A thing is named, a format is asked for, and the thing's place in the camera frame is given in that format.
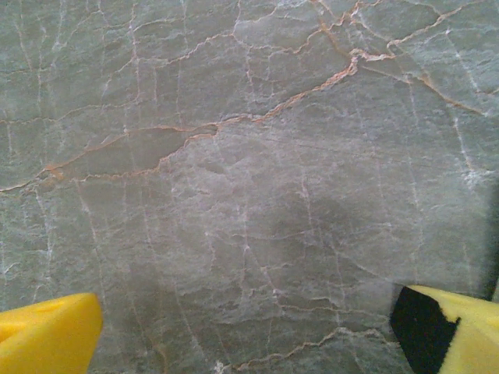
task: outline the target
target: gray marble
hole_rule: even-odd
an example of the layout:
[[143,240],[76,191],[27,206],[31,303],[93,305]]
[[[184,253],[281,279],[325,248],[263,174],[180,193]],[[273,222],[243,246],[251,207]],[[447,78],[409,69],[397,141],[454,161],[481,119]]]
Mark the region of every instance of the gray marble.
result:
[[409,373],[398,286],[487,295],[497,1],[0,7],[0,302],[96,292],[89,372]]

